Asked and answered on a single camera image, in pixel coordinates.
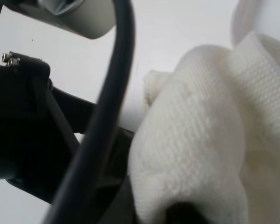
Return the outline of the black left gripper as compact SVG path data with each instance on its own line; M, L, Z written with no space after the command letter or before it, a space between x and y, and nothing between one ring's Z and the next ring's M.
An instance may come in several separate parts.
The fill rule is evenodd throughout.
M15 52L0 65L0 179L52 203L80 144L76 133L93 128L93 166L106 168L94 191L95 204L110 204L123 190L133 133L117 127L119 100L94 104L55 88L50 66Z

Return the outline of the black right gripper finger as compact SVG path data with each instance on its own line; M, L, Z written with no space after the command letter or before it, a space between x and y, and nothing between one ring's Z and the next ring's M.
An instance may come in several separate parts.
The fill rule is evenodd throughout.
M166 210L167 224L205 224L204 216L190 203L176 203Z

